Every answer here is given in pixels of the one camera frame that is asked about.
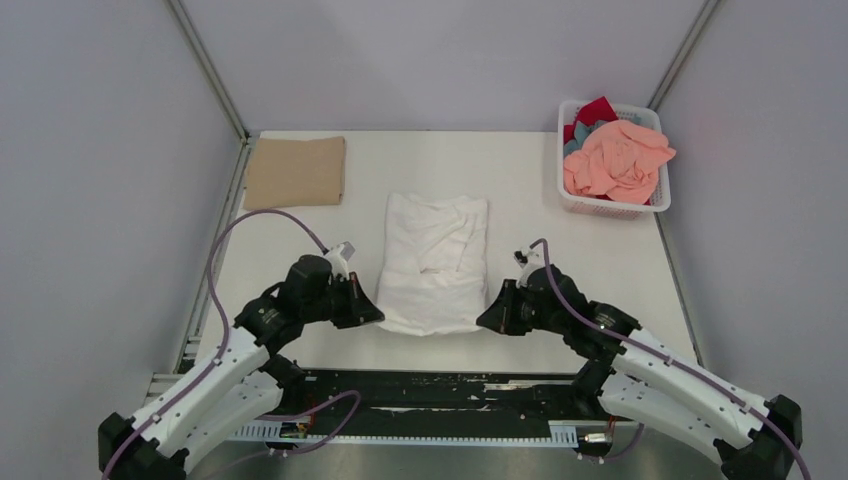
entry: folded beige towel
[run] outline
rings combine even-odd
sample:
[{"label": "folded beige towel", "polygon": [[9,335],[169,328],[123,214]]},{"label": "folded beige towel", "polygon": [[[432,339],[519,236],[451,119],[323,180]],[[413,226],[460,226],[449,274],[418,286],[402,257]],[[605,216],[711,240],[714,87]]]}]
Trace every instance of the folded beige towel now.
[{"label": "folded beige towel", "polygon": [[344,193],[344,137],[260,138],[247,165],[245,210],[338,205]]}]

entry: white tabletop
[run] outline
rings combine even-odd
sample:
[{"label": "white tabletop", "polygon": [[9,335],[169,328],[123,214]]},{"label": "white tabletop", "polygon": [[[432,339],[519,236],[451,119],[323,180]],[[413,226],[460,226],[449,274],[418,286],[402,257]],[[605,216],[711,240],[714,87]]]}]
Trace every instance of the white tabletop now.
[{"label": "white tabletop", "polygon": [[[512,252],[546,237],[554,263],[588,298],[615,305],[667,346],[695,358],[653,217],[624,221],[565,212],[555,185],[555,134],[262,133],[263,138],[293,140],[335,135],[347,139],[342,204],[287,211],[328,246],[353,243],[356,254],[350,267],[372,301],[383,264],[388,194],[414,192],[433,199],[470,195],[489,201],[489,303],[503,279],[520,274]],[[282,217],[254,217],[236,227],[218,281],[230,322],[246,302],[284,279],[291,264],[306,253],[317,253],[314,244]],[[199,355],[210,353],[220,338],[220,317],[212,308]],[[328,322],[308,325],[282,353],[304,368],[575,373],[585,363],[561,337],[546,332],[525,337],[490,331],[412,337],[373,325],[336,330]]]}]

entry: white plastic basket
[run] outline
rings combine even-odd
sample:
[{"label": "white plastic basket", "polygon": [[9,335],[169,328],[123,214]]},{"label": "white plastic basket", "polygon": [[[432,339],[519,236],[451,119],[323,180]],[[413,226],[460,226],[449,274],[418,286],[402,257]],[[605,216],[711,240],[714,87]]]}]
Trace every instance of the white plastic basket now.
[{"label": "white plastic basket", "polygon": [[[612,200],[601,200],[598,198],[579,197],[568,193],[565,189],[563,181],[562,165],[565,159],[563,158],[563,129],[565,125],[574,122],[577,117],[577,112],[589,102],[581,100],[566,100],[559,106],[559,137],[557,138],[557,189],[559,190],[560,200],[566,210],[576,213],[587,213],[591,215],[602,215],[605,217],[622,218],[633,220],[645,212],[664,212],[671,205],[671,191],[668,185],[668,166],[660,167],[660,181],[657,184],[657,189],[651,195],[650,205],[636,205],[633,203],[613,202]],[[641,118],[641,125],[646,128],[662,132],[660,127],[660,117],[653,111],[642,107],[633,107],[631,105],[612,104],[618,118],[622,120],[632,120],[638,115]]]}]

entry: purple cable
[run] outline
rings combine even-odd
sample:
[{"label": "purple cable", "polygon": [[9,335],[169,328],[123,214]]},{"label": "purple cable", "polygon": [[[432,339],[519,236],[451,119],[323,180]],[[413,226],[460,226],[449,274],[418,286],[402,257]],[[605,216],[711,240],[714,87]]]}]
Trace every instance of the purple cable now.
[{"label": "purple cable", "polygon": [[324,410],[325,408],[329,407],[330,405],[338,402],[339,400],[341,400],[345,397],[355,397],[356,400],[353,403],[353,407],[351,407],[350,411],[347,412],[347,416],[345,416],[344,420],[342,420],[341,423],[339,423],[339,425],[332,432],[330,432],[329,435],[322,438],[318,442],[315,442],[314,444],[309,445],[308,447],[305,447],[305,448],[298,448],[298,449],[294,449],[294,450],[284,450],[283,451],[284,453],[275,453],[274,450],[271,450],[270,452],[263,450],[261,452],[251,453],[251,454],[245,455],[245,456],[243,456],[243,457],[241,457],[241,458],[239,458],[239,459],[237,459],[237,460],[235,460],[231,463],[224,465],[223,467],[219,468],[218,470],[215,470],[214,472],[210,473],[209,475],[203,477],[202,480],[209,480],[210,478],[217,477],[218,475],[220,475],[220,474],[224,473],[225,471],[235,467],[236,465],[240,465],[240,464],[242,464],[242,463],[244,463],[248,460],[253,460],[254,458],[268,457],[268,456],[272,456],[272,455],[284,456],[285,457],[285,456],[288,456],[288,455],[301,455],[301,454],[304,454],[304,453],[314,452],[315,450],[318,450],[319,448],[321,448],[324,445],[326,445],[327,443],[329,443],[333,438],[335,438],[335,436],[339,434],[341,429],[344,428],[345,425],[347,425],[347,422],[350,421],[351,417],[353,417],[353,413],[356,411],[357,407],[359,407],[359,402],[362,401],[362,395],[360,395],[359,392],[357,392],[356,390],[348,390],[346,392],[342,392],[342,393],[336,395],[335,397],[327,400],[326,402],[322,403],[321,405],[318,405],[316,407],[312,407],[309,410],[307,410],[303,413],[299,413],[297,415],[262,415],[261,417],[259,417],[259,420],[289,422],[289,421],[292,421],[292,420],[296,420],[298,418],[306,417],[306,416],[312,415],[314,413],[320,412],[321,410]]},{"label": "purple cable", "polygon": [[642,435],[644,433],[645,433],[645,424],[640,423],[639,428],[636,429],[636,433],[633,434],[633,438],[630,439],[630,443],[628,443],[626,447],[622,448],[620,452],[616,452],[613,455],[607,455],[605,457],[593,457],[591,455],[584,455],[584,456],[589,457],[590,459],[595,460],[598,463],[610,463],[610,462],[615,462],[617,460],[621,460],[622,458],[627,456],[627,454],[630,453],[631,450],[636,448],[636,445],[638,445],[639,441],[642,440]]},{"label": "purple cable", "polygon": [[[604,328],[600,328],[599,326],[592,323],[591,320],[584,317],[577,310],[575,310],[574,307],[572,307],[568,303],[568,300],[565,299],[565,296],[562,294],[562,292],[559,291],[559,288],[557,287],[556,280],[554,279],[554,272],[553,272],[553,270],[551,270],[551,258],[550,258],[550,254],[548,252],[548,241],[544,238],[540,238],[540,239],[536,240],[535,242],[533,242],[532,244],[530,244],[530,248],[535,248],[539,244],[542,245],[542,253],[543,253],[544,259],[545,259],[545,273],[547,273],[548,282],[550,282],[551,287],[554,290],[554,294],[556,295],[557,299],[559,299],[560,303],[562,303],[562,306],[565,307],[566,310],[568,310],[568,313],[570,313],[574,318],[579,320],[580,323],[583,323],[584,325],[591,328],[592,330],[601,332],[604,335],[610,336],[610,337],[612,337],[612,338],[614,338],[614,339],[616,339],[616,340],[618,340],[622,343],[626,343],[628,345],[633,345],[634,347],[636,347],[636,348],[638,348],[642,351],[645,351],[645,352],[657,357],[660,360],[666,359],[666,356],[663,355],[661,352],[657,351],[656,349],[651,348],[650,346],[645,345],[644,343],[642,343],[638,340],[633,340],[630,337],[626,337],[626,336],[624,336],[624,335],[622,335],[618,332],[613,332],[613,331],[610,331],[610,330],[607,330],[607,329],[604,329]],[[724,395],[725,397],[729,398],[730,401],[733,402],[734,404],[739,405],[740,407],[745,406],[745,401],[742,400],[741,398],[739,398],[738,395],[736,395],[732,391],[724,388],[720,383],[718,383],[715,380],[713,380],[712,378],[704,375],[703,373],[699,372],[698,370],[696,370],[696,369],[694,369],[694,368],[692,368],[688,365],[681,364],[679,362],[672,362],[672,365],[683,370],[684,372],[692,375],[693,377],[697,378],[698,380],[706,383],[707,385],[712,387],[717,392],[719,392],[722,395]],[[807,463],[804,461],[804,457],[801,456],[801,451],[798,450],[798,448],[795,446],[795,444],[792,443],[792,440],[790,440],[789,437],[787,437],[786,434],[783,433],[783,431],[780,430],[780,428],[778,428],[778,426],[774,424],[774,422],[769,420],[768,417],[766,417],[762,413],[758,412],[756,409],[752,408],[752,409],[748,410],[748,412],[751,415],[753,415],[754,418],[763,422],[763,424],[765,426],[770,428],[774,432],[774,434],[777,435],[777,437],[780,438],[781,441],[783,441],[784,445],[786,445],[786,448],[789,450],[790,453],[792,453],[792,456],[795,458],[795,462],[798,464],[798,468],[801,470],[801,476],[804,477],[804,480],[812,480],[813,477],[810,475],[810,470],[807,468]]]},{"label": "purple cable", "polygon": [[[224,334],[223,334],[223,337],[221,339],[221,345],[218,347],[218,351],[215,352],[215,358],[218,358],[218,359],[223,357],[224,352],[226,352],[226,350],[227,350],[227,344],[230,341],[230,323],[227,320],[227,313],[224,311],[224,306],[221,305],[221,301],[218,299],[218,293],[215,291],[215,280],[212,277],[212,265],[215,262],[215,256],[218,254],[218,250],[221,248],[221,244],[224,243],[224,240],[227,238],[227,235],[229,235],[229,233],[233,230],[233,228],[236,225],[238,225],[239,223],[247,220],[248,218],[256,216],[256,215],[260,215],[260,214],[263,214],[263,213],[271,213],[271,214],[274,214],[274,215],[281,215],[281,216],[286,217],[289,220],[293,221],[300,228],[302,228],[306,232],[307,235],[309,235],[309,237],[312,239],[312,241],[315,242],[316,245],[318,245],[318,248],[321,250],[321,253],[327,252],[327,247],[324,246],[324,244],[321,242],[321,240],[318,238],[318,236],[315,235],[315,233],[312,230],[310,230],[309,227],[307,227],[303,222],[300,221],[300,219],[296,218],[294,215],[287,213],[287,212],[282,212],[280,210],[274,210],[274,209],[271,209],[271,208],[254,210],[250,213],[246,213],[246,214],[238,217],[237,219],[233,220],[232,223],[227,225],[226,228],[224,228],[224,231],[222,231],[221,234],[218,235],[218,238],[216,238],[215,242],[212,244],[212,251],[209,252],[209,258],[206,261],[206,283],[209,285],[209,296],[212,298],[212,302],[215,304],[215,308],[218,310],[218,313],[221,315],[221,323],[224,326],[224,328],[223,328]],[[159,410],[156,410],[156,413],[154,415],[161,417],[162,415],[167,413],[168,410],[171,409],[171,407],[173,407],[174,405],[177,404],[177,402],[179,402],[180,400],[185,398],[185,396],[188,395],[192,390],[194,390],[200,384],[200,382],[203,381],[203,379],[208,377],[209,374],[212,372],[213,368],[215,368],[215,364],[210,362],[208,365],[206,365],[206,367],[203,369],[203,371],[201,371],[200,374],[197,375],[197,377],[194,378],[194,380],[192,380],[188,385],[186,385],[185,388],[180,390],[179,393],[174,395],[173,398],[171,398],[164,405],[162,405],[162,407],[159,408]],[[100,480],[109,480],[109,475],[112,473],[112,470],[115,468],[115,465],[118,463],[118,460],[121,458],[121,456],[127,450],[127,448],[129,448],[130,444],[132,444],[132,442],[134,442],[135,439],[140,437],[141,434],[145,430],[150,428],[150,425],[152,425],[152,424],[153,424],[153,416],[151,416],[150,418],[145,420],[141,425],[139,425],[138,428],[132,434],[130,434],[130,436],[127,437],[127,439],[124,440],[123,443],[121,443],[121,445],[115,450],[115,453],[112,454],[112,457],[106,463],[106,467],[103,469],[103,475],[100,477]]]}]

